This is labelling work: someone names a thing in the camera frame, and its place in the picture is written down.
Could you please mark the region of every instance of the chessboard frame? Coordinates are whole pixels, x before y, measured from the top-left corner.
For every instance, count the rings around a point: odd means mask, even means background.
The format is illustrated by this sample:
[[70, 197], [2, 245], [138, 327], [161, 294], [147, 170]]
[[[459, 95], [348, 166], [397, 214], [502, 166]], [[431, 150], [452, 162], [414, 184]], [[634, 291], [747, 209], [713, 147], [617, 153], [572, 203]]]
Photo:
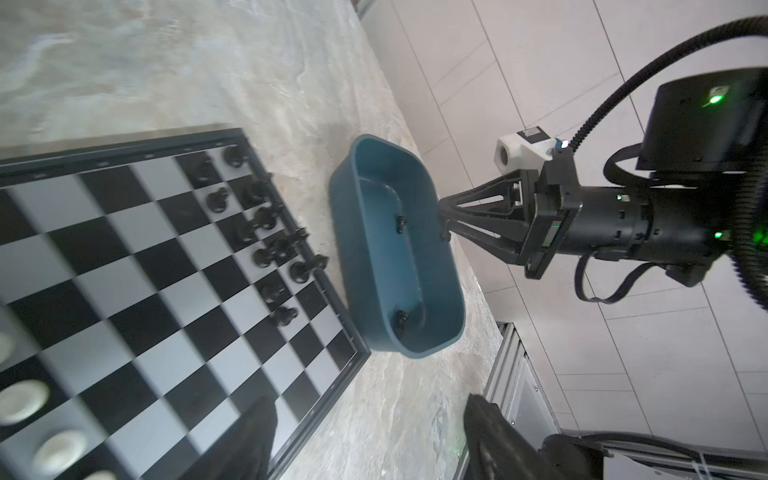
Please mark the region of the chessboard frame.
[[[280, 209], [280, 219], [287, 233], [293, 233], [298, 230], [299, 225], [272, 182], [272, 175], [262, 165], [258, 154], [250, 145], [248, 138], [241, 128], [182, 134], [98, 147], [78, 148], [50, 154], [10, 158], [0, 161], [0, 187], [105, 167], [117, 167], [151, 158], [189, 154], [195, 151], [228, 145], [236, 145], [241, 152], [245, 153], [245, 158], [252, 172], [261, 180], [266, 181], [264, 189], [270, 201], [275, 206], [284, 207]], [[315, 256], [306, 240], [301, 240], [296, 247], [296, 251], [305, 261], [311, 260]], [[313, 275], [329, 305], [338, 314], [342, 328], [355, 348], [355, 354], [336, 380], [334, 380], [333, 384], [323, 393], [310, 413], [301, 420], [277, 456], [270, 460], [269, 480], [275, 480], [285, 472], [371, 355], [370, 348], [360, 336], [349, 314], [349, 310], [339, 298], [339, 294], [331, 284], [328, 276], [322, 270], [314, 272]], [[226, 436], [227, 434], [224, 433], [221, 440], [226, 441]]]

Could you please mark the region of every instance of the chessboard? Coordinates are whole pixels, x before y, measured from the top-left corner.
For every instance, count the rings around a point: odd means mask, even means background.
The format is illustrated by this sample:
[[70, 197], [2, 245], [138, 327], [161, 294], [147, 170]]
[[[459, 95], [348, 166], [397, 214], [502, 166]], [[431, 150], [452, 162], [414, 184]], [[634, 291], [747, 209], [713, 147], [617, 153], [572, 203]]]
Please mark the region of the chessboard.
[[0, 225], [12, 478], [175, 480], [265, 397], [276, 478], [369, 355], [239, 129], [5, 161]]

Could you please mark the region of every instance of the tiled floor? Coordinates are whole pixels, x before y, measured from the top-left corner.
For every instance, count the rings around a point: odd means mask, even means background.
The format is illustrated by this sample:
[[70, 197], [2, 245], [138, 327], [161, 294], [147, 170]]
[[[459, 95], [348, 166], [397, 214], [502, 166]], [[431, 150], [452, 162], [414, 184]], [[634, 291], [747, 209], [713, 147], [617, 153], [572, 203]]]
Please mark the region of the tiled floor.
[[[764, 0], [375, 0], [362, 23], [419, 151], [445, 196], [498, 176], [497, 137], [538, 125], [568, 139], [624, 79], [696, 33], [768, 14]], [[579, 150], [583, 184], [642, 140], [659, 84], [704, 71], [768, 65], [762, 38], [691, 55], [635, 91]], [[728, 259], [686, 289], [650, 271], [610, 306], [573, 293], [574, 257], [526, 280], [474, 244], [462, 246], [497, 321], [514, 322], [563, 429], [653, 433], [765, 452], [768, 314]], [[593, 261], [611, 293], [631, 262]]]

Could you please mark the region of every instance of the blue plastic container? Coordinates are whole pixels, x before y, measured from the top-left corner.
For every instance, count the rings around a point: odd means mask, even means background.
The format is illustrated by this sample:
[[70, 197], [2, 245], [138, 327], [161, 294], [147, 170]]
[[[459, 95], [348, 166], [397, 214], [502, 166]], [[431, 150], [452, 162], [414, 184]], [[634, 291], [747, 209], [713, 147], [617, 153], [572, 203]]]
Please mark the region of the blue plastic container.
[[[358, 137], [331, 177], [330, 199], [349, 310], [369, 346], [423, 358], [458, 340], [464, 297], [422, 162]], [[398, 216], [407, 221], [402, 234]], [[396, 335], [399, 310], [409, 319]]]

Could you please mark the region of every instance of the marble table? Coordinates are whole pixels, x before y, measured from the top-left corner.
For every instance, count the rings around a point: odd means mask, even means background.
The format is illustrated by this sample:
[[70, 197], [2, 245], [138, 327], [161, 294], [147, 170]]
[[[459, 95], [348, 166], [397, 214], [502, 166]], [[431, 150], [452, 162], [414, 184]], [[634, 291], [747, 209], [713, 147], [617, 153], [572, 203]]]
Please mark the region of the marble table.
[[[348, 0], [0, 2], [0, 156], [241, 127], [344, 298], [327, 184], [368, 133], [417, 152]], [[451, 478], [501, 336], [453, 240], [464, 336], [373, 353], [283, 478]]]

